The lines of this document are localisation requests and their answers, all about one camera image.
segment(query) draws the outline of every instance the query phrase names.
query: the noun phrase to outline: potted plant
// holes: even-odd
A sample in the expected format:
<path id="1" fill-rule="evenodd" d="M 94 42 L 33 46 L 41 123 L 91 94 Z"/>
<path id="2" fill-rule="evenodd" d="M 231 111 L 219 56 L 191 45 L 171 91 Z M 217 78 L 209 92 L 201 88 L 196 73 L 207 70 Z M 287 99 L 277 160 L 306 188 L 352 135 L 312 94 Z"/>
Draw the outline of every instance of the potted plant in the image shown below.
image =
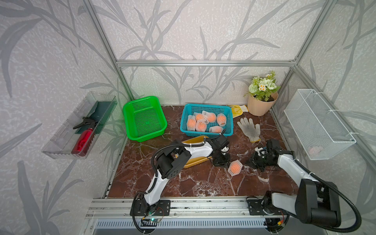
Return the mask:
<path id="1" fill-rule="evenodd" d="M 275 72 L 272 71 L 266 77 L 254 77 L 248 90 L 248 111 L 255 116 L 263 116 L 273 106 L 278 98 Z"/>

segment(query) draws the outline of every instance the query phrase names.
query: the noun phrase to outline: vent grille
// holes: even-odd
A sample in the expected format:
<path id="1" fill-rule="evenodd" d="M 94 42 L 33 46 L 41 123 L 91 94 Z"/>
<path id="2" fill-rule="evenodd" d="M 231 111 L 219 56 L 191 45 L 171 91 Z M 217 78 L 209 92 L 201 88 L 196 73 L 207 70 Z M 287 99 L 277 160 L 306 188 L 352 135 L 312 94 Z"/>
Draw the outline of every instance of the vent grille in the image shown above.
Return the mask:
<path id="1" fill-rule="evenodd" d="M 266 227 L 264 218 L 164 218 L 157 227 L 172 228 L 255 228 Z M 133 229 L 132 219 L 99 219 L 96 229 Z"/>

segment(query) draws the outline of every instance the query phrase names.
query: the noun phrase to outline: yellow tray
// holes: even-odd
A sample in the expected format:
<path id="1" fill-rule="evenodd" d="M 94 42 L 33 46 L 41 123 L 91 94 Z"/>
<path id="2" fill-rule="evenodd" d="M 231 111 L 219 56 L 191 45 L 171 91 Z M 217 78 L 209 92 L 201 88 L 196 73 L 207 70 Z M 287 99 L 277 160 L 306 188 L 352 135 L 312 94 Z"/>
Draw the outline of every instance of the yellow tray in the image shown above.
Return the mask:
<path id="1" fill-rule="evenodd" d="M 204 137 L 207 138 L 207 139 L 209 139 L 209 137 L 207 137 L 206 135 L 201 135 L 201 136 L 194 137 L 192 139 L 187 139 L 185 141 L 182 141 L 182 143 L 184 143 L 184 144 L 200 143 L 200 142 L 204 141 Z M 200 164 L 202 162 L 205 162 L 205 161 L 209 160 L 209 158 L 212 158 L 212 157 L 210 156 L 210 157 L 207 158 L 207 157 L 203 156 L 203 157 L 198 157 L 198 158 L 190 159 L 185 164 L 184 168 L 188 168 L 188 167 Z"/>

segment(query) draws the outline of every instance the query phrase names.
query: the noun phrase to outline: brown marble surface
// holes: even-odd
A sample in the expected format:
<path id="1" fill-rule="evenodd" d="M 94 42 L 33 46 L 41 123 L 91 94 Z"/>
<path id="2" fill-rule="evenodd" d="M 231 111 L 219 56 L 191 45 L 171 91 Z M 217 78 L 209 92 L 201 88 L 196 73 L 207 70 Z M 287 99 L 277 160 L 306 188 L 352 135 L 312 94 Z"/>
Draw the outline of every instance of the brown marble surface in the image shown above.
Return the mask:
<path id="1" fill-rule="evenodd" d="M 184 106 L 164 106 L 167 129 L 162 136 L 139 143 L 128 140 L 121 157 L 108 197 L 133 197 L 136 191 L 145 191 L 154 175 L 150 164 L 152 154 L 160 147 L 168 145 L 175 139 L 186 140 L 180 131 L 180 119 Z M 240 118 L 252 118 L 261 126 L 261 141 L 250 143 L 236 124 Z M 256 146 L 265 146 L 268 139 L 278 139 L 285 145 L 268 112 L 256 117 L 248 112 L 234 118 L 234 134 L 229 136 L 231 160 L 244 163 L 254 153 Z M 210 161 L 183 169 L 178 176 L 171 179 L 165 187 L 162 197 L 194 196 L 262 196 L 267 190 L 286 194 L 297 194 L 298 186 L 279 167 L 268 167 L 265 172 L 244 166 L 240 174 L 231 177 L 227 169 L 214 167 Z"/>

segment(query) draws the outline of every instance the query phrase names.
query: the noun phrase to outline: leaf patterned wallpaper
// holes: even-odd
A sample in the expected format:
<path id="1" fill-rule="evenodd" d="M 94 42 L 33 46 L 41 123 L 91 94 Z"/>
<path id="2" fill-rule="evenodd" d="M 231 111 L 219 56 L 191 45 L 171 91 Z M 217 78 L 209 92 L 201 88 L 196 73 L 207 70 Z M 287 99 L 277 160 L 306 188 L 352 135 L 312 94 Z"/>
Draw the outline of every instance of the leaf patterned wallpaper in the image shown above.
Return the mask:
<path id="1" fill-rule="evenodd" d="M 126 138 L 125 90 L 81 1 L 0 0 L 0 61 L 0 234 L 77 234 Z M 118 105 L 88 158 L 41 153 L 89 91 Z"/>
<path id="2" fill-rule="evenodd" d="M 162 104 L 245 104 L 254 76 L 276 72 L 280 84 L 288 67 L 129 67 L 123 74 L 135 99 L 156 96 Z M 218 79 L 216 74 L 223 74 Z"/>
<path id="3" fill-rule="evenodd" d="M 331 99 L 358 135 L 376 150 L 376 1 L 337 1 L 315 37 L 300 66 Z M 312 161 L 287 120 L 284 109 L 297 89 L 307 88 L 297 75 L 279 94 L 274 106 L 289 145 L 303 164 L 326 180 L 333 181 L 362 214 L 362 226 L 352 234 L 376 231 L 376 174 L 354 146 L 329 160 Z M 342 227 L 353 224 L 354 214 L 341 200 Z"/>
<path id="4" fill-rule="evenodd" d="M 117 60 L 291 60 L 324 0 L 93 0 Z M 135 98 L 245 104 L 253 76 L 285 68 L 124 67 Z"/>

